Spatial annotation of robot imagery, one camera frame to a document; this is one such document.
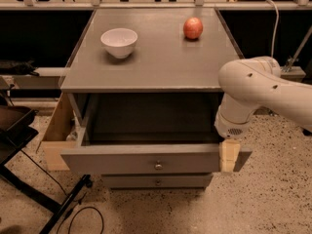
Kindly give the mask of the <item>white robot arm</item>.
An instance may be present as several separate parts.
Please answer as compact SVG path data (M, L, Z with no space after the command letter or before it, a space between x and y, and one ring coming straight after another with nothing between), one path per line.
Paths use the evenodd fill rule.
M235 170L241 150L240 139L260 107L312 131L312 86L283 79L281 67L273 58L229 61L218 72L218 84L224 95L214 126L224 138L219 145L219 165L223 172Z

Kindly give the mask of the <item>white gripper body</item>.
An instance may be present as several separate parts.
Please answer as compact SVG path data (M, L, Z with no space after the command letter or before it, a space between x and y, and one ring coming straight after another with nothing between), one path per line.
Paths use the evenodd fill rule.
M244 124L232 123L226 120L222 115L217 114L214 120L214 126L218 134L223 138L242 138L250 127L250 122Z

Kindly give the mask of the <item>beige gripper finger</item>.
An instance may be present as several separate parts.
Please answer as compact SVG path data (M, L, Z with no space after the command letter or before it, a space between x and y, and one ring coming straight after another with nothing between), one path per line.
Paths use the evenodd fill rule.
M233 172L241 143L235 139L226 139L219 145L219 166L222 172Z

